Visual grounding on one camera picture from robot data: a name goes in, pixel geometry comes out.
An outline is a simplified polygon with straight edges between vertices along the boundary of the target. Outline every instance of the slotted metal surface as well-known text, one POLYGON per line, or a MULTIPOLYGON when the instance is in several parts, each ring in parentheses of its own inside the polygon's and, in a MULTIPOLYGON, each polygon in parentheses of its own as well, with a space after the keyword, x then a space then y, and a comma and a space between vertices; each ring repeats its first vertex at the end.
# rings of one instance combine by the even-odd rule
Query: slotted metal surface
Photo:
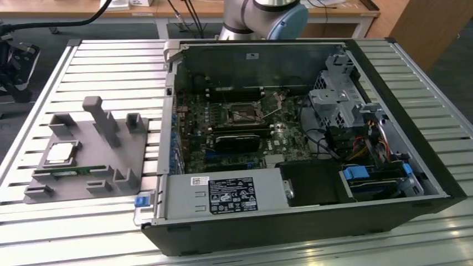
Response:
MULTIPOLYGON (((395 45, 384 40, 359 44, 473 196, 469 123, 395 45)), ((152 120, 142 188, 154 188, 166 78, 163 45, 162 40, 88 40, 67 48, 43 92, 44 100, 36 104, 38 115, 28 117, 18 149, 12 148, 6 159, 11 157, 11 161, 0 168, 0 265, 439 265, 463 264, 473 258, 472 198, 388 233, 179 258, 162 255, 139 232, 134 196, 23 204, 24 188, 51 136, 46 125, 55 112, 68 111, 78 121, 91 120, 80 107, 88 95, 104 98, 104 109, 112 110, 114 117, 140 112, 152 120)), ((368 83, 363 85, 376 101, 368 83)))

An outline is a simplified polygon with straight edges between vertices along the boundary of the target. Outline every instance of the wire bundle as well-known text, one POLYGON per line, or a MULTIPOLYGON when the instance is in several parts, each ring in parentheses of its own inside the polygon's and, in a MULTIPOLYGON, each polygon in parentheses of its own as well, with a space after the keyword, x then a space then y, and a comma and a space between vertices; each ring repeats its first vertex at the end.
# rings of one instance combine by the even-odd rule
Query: wire bundle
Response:
MULTIPOLYGON (((176 18, 180 20, 182 24, 184 25, 184 27, 187 28, 187 30, 190 31, 190 33, 194 34, 194 32, 192 32, 192 30, 191 30, 191 28, 190 28, 190 26, 191 26, 192 24, 187 24, 187 23, 186 23, 186 21, 184 21, 184 19, 183 19, 183 16, 182 16, 179 10, 176 9, 176 6, 174 5, 174 3, 172 3, 171 0, 168 0, 168 3, 170 3, 170 6, 171 6, 171 8, 172 8, 172 10, 174 10, 174 12, 175 12, 176 18)), ((203 38, 204 38, 204 29, 206 29, 206 28, 202 27, 200 18, 199 18, 199 15, 198 15, 196 10, 195 10, 195 8, 194 8, 192 0, 184 0, 184 3, 186 3, 187 10, 190 11, 192 20, 194 20, 194 24, 195 24, 195 26, 196 26, 196 28, 198 28, 199 36, 200 36, 200 38, 203 39, 203 38)))

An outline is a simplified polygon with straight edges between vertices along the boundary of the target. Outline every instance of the gray robot arm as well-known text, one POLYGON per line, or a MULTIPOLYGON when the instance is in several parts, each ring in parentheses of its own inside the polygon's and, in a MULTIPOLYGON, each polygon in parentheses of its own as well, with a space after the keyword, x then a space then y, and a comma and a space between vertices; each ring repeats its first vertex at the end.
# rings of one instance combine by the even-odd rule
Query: gray robot arm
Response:
POLYGON ((296 39, 308 22, 300 0, 226 0, 220 40, 296 39))

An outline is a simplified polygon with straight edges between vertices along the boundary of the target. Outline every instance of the blue latch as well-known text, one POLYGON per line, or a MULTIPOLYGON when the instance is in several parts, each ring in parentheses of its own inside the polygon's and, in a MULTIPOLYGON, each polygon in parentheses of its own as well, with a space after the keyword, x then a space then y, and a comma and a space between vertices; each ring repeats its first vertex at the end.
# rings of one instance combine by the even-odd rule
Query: blue latch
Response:
POLYGON ((367 167, 364 166, 349 166, 345 170, 343 170, 345 175, 345 179, 359 179, 359 178, 369 178, 369 173, 367 167))
POLYGON ((409 176, 413 173, 413 168, 411 167, 411 164, 405 163, 403 165, 403 168, 404 168, 404 170, 405 170, 405 172, 407 172, 407 174, 409 176))
POLYGON ((150 196, 139 196, 135 198, 135 207, 148 207, 151 205, 150 196))

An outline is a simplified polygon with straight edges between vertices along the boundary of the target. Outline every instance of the power supply label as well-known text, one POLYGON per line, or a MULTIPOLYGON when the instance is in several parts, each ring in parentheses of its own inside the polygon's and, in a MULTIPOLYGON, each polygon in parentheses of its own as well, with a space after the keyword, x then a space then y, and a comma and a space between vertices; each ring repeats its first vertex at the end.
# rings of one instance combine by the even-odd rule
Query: power supply label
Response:
POLYGON ((254 178, 210 180, 208 200, 212 214, 258 211, 254 178))

